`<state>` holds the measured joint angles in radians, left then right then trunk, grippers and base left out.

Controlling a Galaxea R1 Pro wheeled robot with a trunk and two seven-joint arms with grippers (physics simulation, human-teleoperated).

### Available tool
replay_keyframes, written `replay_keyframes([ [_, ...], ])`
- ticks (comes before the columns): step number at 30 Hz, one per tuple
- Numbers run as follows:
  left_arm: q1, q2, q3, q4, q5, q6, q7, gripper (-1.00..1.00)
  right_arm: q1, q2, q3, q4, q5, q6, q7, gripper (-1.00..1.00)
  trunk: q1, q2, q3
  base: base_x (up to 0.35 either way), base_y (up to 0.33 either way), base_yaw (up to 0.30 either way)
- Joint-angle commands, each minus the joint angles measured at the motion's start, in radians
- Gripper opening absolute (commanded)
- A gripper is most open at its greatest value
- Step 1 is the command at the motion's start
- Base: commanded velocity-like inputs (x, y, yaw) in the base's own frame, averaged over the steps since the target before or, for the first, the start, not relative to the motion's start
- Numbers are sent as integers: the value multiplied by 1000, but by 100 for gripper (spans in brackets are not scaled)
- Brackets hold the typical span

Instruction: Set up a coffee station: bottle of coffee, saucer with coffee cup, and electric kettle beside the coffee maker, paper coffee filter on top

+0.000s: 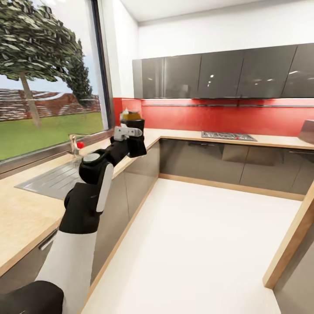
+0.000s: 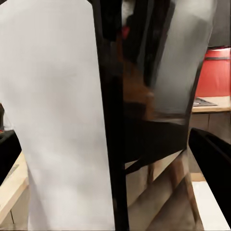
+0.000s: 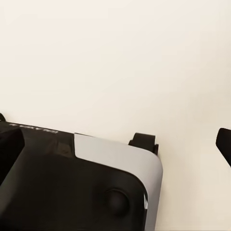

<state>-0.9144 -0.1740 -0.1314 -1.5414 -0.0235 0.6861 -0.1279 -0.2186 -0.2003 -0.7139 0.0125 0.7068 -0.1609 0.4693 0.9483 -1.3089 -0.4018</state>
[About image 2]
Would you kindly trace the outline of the bottle of coffee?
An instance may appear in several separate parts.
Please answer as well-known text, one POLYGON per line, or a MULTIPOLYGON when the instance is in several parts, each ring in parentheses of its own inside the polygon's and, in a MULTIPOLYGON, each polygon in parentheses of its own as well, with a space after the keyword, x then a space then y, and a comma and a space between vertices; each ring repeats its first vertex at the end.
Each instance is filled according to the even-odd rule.
POLYGON ((28 231, 205 231, 189 120, 217 0, 0 0, 0 102, 28 231))

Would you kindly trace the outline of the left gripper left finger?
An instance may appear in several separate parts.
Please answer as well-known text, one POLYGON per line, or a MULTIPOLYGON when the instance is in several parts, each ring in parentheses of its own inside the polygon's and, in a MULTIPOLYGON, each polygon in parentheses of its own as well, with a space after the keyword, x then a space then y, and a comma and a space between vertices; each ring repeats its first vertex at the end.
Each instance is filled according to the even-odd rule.
POLYGON ((0 186, 21 152, 22 149, 14 129, 0 133, 0 186))

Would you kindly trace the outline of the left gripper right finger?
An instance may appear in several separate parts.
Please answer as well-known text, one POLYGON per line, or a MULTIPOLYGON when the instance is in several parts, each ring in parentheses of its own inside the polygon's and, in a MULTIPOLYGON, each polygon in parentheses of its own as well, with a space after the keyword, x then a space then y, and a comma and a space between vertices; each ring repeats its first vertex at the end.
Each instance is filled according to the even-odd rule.
POLYGON ((197 128, 188 145, 231 229, 231 145, 197 128))

